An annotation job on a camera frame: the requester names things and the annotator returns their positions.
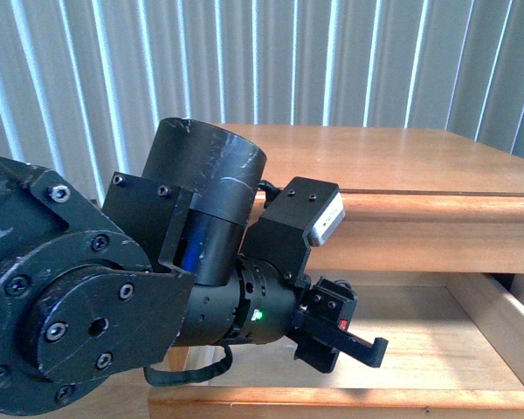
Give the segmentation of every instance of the vertical blinds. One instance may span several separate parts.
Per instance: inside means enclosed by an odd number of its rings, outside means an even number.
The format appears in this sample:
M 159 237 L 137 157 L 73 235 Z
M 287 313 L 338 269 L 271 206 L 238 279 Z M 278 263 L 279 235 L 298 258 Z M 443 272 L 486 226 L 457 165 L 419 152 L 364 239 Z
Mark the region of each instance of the vertical blinds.
M 102 201 L 168 116 L 435 127 L 524 157 L 524 0 L 0 1 L 0 155 Z

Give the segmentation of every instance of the wooden tabletop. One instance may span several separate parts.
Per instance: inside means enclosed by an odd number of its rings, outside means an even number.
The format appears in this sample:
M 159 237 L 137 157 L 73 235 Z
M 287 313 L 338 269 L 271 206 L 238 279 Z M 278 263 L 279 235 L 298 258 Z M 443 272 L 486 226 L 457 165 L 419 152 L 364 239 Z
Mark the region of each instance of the wooden tabletop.
M 524 160 L 438 129 L 225 124 L 268 156 L 264 176 L 341 189 L 524 196 Z
M 309 268 L 524 273 L 521 158 L 435 129 L 222 127 L 265 151 L 277 186 L 340 185 L 348 214 Z

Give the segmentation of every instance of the open drawer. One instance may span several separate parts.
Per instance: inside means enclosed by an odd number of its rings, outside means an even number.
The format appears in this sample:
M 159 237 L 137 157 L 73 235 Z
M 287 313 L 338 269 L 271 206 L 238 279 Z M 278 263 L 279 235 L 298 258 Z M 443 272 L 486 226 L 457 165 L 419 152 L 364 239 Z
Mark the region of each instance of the open drawer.
M 320 374 L 293 360 L 287 338 L 234 347 L 231 371 L 207 385 L 153 389 L 150 416 L 524 417 L 524 307 L 496 281 L 461 273 L 326 276 L 349 280 L 359 294 L 350 331 L 390 341 L 381 368 L 343 354 L 332 374 Z M 219 359 L 215 351 L 190 350 L 187 368 Z

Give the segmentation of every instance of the black cylinder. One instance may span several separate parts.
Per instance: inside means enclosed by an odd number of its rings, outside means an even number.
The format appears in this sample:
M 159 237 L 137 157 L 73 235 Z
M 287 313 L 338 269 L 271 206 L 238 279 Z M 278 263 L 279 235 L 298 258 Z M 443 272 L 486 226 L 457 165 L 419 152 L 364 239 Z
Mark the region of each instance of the black cylinder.
M 143 177 L 194 193 L 173 263 L 194 272 L 197 284 L 229 281 L 265 162 L 259 147 L 222 128 L 160 122 Z
M 289 330 L 298 297 L 270 264 L 239 257 L 226 286 L 194 286 L 174 346 L 273 342 Z
M 189 189 L 191 209 L 245 227 L 265 162 L 264 152 L 243 137 L 167 118 L 157 128 L 143 177 Z

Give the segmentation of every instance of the green led light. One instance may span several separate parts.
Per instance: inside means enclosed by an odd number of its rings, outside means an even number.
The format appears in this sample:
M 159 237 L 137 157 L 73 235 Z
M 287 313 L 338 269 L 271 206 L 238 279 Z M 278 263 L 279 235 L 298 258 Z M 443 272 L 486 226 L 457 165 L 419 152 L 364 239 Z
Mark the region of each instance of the green led light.
M 259 321 L 262 320 L 264 317 L 264 313 L 262 313 L 258 308 L 254 309 L 254 313 L 252 314 L 251 321 Z

